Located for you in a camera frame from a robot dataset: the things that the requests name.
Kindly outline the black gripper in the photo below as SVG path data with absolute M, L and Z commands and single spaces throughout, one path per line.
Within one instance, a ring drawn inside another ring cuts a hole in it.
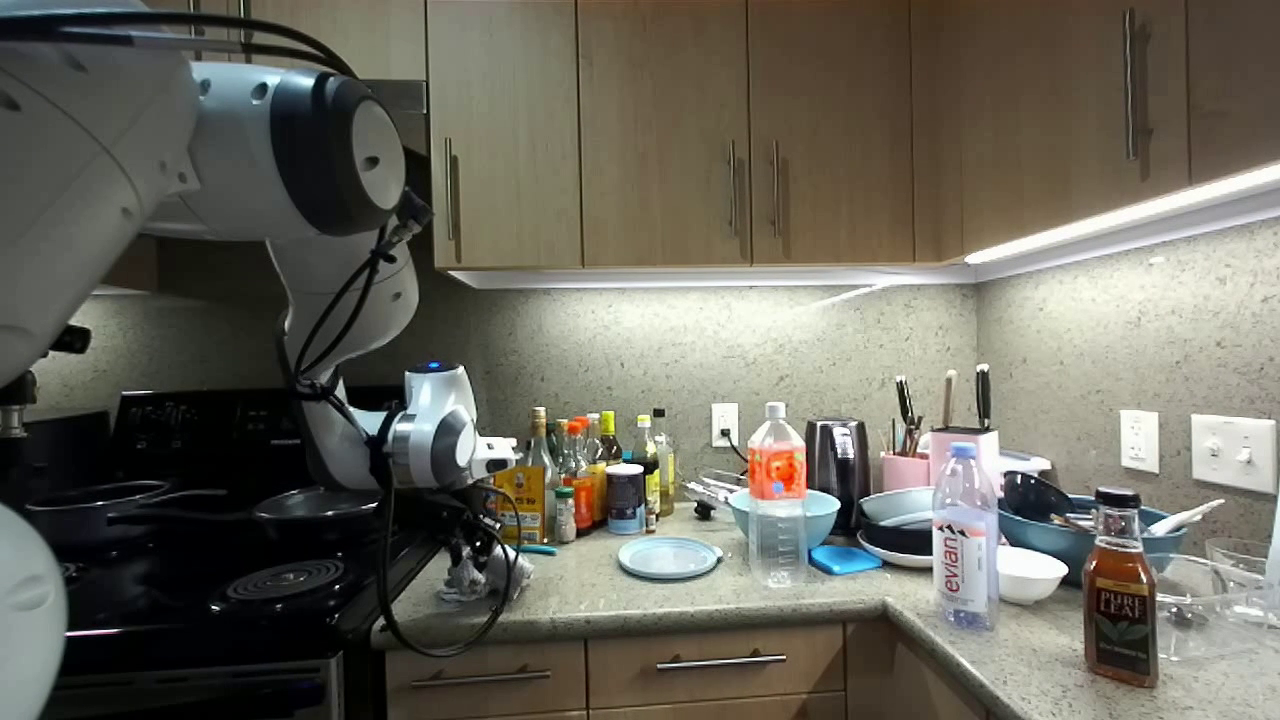
M 436 527 L 432 540 L 449 551 L 452 565 L 469 559 L 488 570 L 501 546 L 501 522 L 493 511 L 496 487 L 469 484 L 432 497 Z

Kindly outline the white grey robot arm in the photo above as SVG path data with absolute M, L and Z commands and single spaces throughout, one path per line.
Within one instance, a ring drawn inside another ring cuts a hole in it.
M 310 72 L 197 61 L 197 13 L 139 0 L 0 3 L 0 390 L 24 431 L 33 366 L 139 236 L 255 240 L 287 294 L 283 359 L 310 441 L 350 494 L 480 484 L 461 369 L 404 375 L 396 414 L 339 366 L 396 339 L 420 228 L 389 108 L 338 51 Z

